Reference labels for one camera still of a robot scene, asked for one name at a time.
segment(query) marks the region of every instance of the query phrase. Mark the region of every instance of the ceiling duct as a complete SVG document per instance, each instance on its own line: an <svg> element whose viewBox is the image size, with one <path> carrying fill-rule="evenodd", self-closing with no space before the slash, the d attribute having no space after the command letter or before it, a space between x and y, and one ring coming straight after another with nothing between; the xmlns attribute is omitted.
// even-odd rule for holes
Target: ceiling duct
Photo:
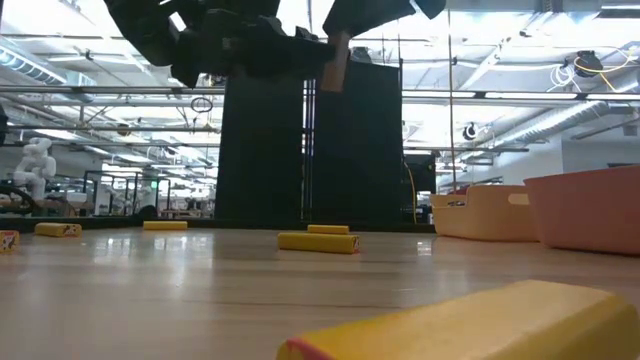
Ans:
<svg viewBox="0 0 640 360"><path fill-rule="evenodd" d="M619 92L640 92L640 71L633 71L628 75L611 81L612 86ZM594 92L605 92L604 87L599 87ZM528 145L537 140L545 139L567 129L599 119L611 114L614 109L612 103L607 101L586 101L566 109L554 109L545 112L520 126L507 131L494 140L485 142L481 147L509 147L514 145ZM476 153L467 153L461 156L467 159L479 156Z"/></svg>
<svg viewBox="0 0 640 360"><path fill-rule="evenodd" d="M26 75L36 81L50 86L91 86L96 82L76 71L62 71L30 54L11 41L0 36L0 66ZM69 99L88 103L93 101L92 94L68 94Z"/></svg>

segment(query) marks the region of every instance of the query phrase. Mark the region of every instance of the beige bin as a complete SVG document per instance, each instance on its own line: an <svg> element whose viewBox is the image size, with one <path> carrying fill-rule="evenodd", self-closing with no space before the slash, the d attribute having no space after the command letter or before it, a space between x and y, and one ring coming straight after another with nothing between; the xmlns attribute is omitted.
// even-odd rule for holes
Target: beige bin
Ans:
<svg viewBox="0 0 640 360"><path fill-rule="evenodd" d="M472 186L467 195L431 195L436 232L485 241L538 241L524 186Z"/></svg>

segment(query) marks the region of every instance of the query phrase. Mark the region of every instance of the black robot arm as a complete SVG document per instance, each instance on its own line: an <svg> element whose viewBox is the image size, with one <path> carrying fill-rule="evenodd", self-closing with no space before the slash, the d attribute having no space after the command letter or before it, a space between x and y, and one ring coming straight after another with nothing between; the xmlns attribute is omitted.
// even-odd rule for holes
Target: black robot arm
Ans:
<svg viewBox="0 0 640 360"><path fill-rule="evenodd" d="M439 14L446 0L336 0L324 24L328 35L359 35L415 13ZM307 30L282 31L280 0L105 0L122 35L153 65L195 87L200 73L255 78L312 78L336 49ZM186 28L171 21L179 14Z"/></svg>

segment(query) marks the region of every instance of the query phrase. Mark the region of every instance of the pink bin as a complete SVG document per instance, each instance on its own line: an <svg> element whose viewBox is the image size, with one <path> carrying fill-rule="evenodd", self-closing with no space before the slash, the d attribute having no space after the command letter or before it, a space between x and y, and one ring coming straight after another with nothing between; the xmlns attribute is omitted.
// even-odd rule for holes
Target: pink bin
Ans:
<svg viewBox="0 0 640 360"><path fill-rule="evenodd" d="M640 255L640 166L527 179L525 184L543 244Z"/></svg>

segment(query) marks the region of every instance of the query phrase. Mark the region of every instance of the ceiling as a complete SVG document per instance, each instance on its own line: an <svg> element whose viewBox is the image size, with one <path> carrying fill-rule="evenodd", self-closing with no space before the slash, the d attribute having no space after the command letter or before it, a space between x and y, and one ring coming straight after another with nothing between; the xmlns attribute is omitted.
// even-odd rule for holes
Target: ceiling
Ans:
<svg viewBox="0 0 640 360"><path fill-rule="evenodd" d="M121 37L102 0L4 0L4 4L0 30L4 39L53 69L83 73L103 86L179 86L167 68L151 66ZM331 4L331 0L282 0L278 17L289 34L293 34L295 26L302 26L324 37L322 23ZM452 11L451 24L446 12L433 20L414 15L368 31L353 40L352 46L368 47L374 62L380 64L399 66L402 58L403 88L407 94L417 90L448 90L450 77L454 90L589 92L596 89L602 92L607 88L600 76L589 79L575 77L574 81L565 81L568 78L558 74L558 67L566 58L575 58L577 51L591 50L602 60L605 69L612 70L606 74L611 79L638 71L640 39L635 38L637 32L629 29L639 26L640 20L636 19L576 17L564 13L534 18L531 12ZM94 57L93 61L86 59L87 51ZM455 58L452 74L449 73L450 54ZM38 84L6 68L0 68L0 78L3 84ZM566 84L554 85L558 79ZM79 108L71 106L76 103L68 99L33 95L23 98L62 114L70 121L79 118ZM135 94L130 99L167 100L163 96ZM189 96L169 99L185 104L177 108L117 106L105 110L102 106L87 107L85 120L86 116L105 110L92 119L91 126L129 123L183 128L185 122L192 123L197 118L197 127L208 124L219 128L224 96L208 97L214 105L208 114L192 111L186 105L191 99ZM120 101L122 98L100 96L98 100ZM462 137L462 130L471 122L483 128L487 138L495 137L554 107L545 107L543 103L530 100L517 105L508 102L469 103L456 105L453 109L446 104L420 102L406 100L403 105L407 146L449 146L451 115L454 141L461 145L467 143ZM601 126L602 121L594 121L583 125L581 130ZM114 142L154 140L167 144L189 142L212 146L220 142L220 136L213 132L141 133L127 138L99 132L81 135L87 139ZM138 149L137 153L146 151ZM217 151L205 153L202 150L202 155L213 162L217 160Z"/></svg>

